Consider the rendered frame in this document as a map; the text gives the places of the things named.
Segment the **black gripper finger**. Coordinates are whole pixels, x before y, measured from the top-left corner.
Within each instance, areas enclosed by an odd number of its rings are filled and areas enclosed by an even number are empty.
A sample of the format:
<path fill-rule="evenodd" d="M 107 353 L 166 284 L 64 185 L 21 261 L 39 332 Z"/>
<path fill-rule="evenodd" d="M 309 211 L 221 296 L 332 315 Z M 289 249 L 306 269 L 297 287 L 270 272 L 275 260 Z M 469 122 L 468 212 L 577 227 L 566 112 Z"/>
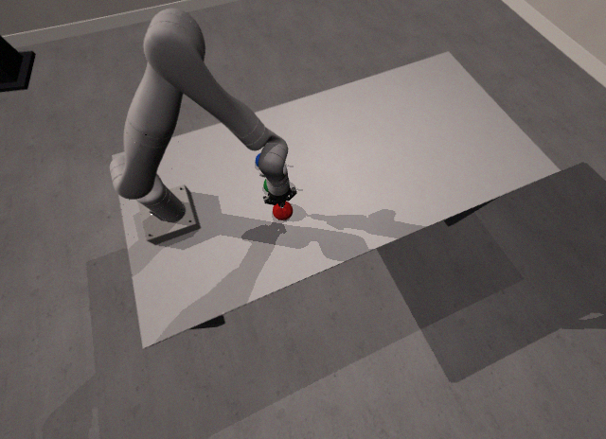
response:
<path fill-rule="evenodd" d="M 270 196 L 270 195 L 269 195 L 269 196 Z M 279 206 L 279 207 L 282 207 L 282 202 L 281 202 L 281 200 L 276 200 L 276 201 L 275 201 L 275 200 L 271 200 L 271 199 L 269 199 L 269 196 L 267 196 L 267 197 L 266 197 L 266 196 L 264 196 L 264 197 L 263 197 L 263 199 L 264 199 L 264 202 L 265 202 L 265 203 L 267 203 L 267 204 L 271 204 L 271 205 L 276 205 L 276 204 L 278 203 L 278 206 Z"/>
<path fill-rule="evenodd" d="M 295 187 L 291 188 L 291 190 L 292 192 L 286 198 L 281 199 L 282 207 L 284 207 L 286 201 L 289 201 L 295 194 L 297 194 Z"/>

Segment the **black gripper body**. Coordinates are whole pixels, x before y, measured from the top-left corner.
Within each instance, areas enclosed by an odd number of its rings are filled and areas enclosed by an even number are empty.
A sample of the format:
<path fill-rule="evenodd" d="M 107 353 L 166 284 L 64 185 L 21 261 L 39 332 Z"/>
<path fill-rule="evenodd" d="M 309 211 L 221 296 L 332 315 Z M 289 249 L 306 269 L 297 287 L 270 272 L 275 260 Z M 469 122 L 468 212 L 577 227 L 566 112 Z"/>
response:
<path fill-rule="evenodd" d="M 289 190 L 287 191 L 287 193 L 285 193 L 284 195 L 281 195 L 281 196 L 276 196 L 276 195 L 273 195 L 273 194 L 271 194 L 271 193 L 269 192 L 269 193 L 268 193 L 268 196 L 270 195 L 270 196 L 269 196 L 269 199 L 271 199 L 271 200 L 275 200 L 275 201 L 276 201 L 276 200 L 281 200 L 281 199 L 286 198 L 286 197 L 287 197 L 287 196 L 288 196 L 288 195 L 289 195 L 291 192 L 292 192 L 292 190 L 291 190 L 291 188 L 289 188 Z M 276 199 L 274 199 L 274 198 L 276 198 Z"/>

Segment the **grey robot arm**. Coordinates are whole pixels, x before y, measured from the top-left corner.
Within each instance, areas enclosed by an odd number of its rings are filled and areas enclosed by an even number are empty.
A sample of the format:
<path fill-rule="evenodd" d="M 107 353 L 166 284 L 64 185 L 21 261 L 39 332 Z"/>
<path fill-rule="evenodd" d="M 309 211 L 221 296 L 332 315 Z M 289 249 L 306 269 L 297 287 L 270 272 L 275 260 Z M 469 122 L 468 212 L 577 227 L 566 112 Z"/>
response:
<path fill-rule="evenodd" d="M 287 193 L 287 143 L 213 78 L 203 62 L 205 39 L 197 22 L 183 10 L 164 9 L 151 20 L 143 47 L 148 64 L 128 111 L 125 155 L 110 164 L 117 194 L 136 199 L 160 220 L 176 222 L 185 215 L 184 204 L 156 173 L 175 130 L 183 94 L 221 121 L 247 148 L 262 148 L 259 175 L 266 178 L 271 194 Z"/>

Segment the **red dome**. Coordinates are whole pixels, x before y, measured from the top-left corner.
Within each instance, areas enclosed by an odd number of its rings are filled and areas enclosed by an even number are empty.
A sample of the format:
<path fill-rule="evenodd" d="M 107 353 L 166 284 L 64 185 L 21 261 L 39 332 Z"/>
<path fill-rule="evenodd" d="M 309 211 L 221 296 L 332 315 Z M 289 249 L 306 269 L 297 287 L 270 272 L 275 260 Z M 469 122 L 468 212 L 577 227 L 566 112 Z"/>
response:
<path fill-rule="evenodd" d="M 293 213 L 292 206 L 285 202 L 284 207 L 279 207 L 278 203 L 273 207 L 273 214 L 278 220 L 288 219 Z"/>

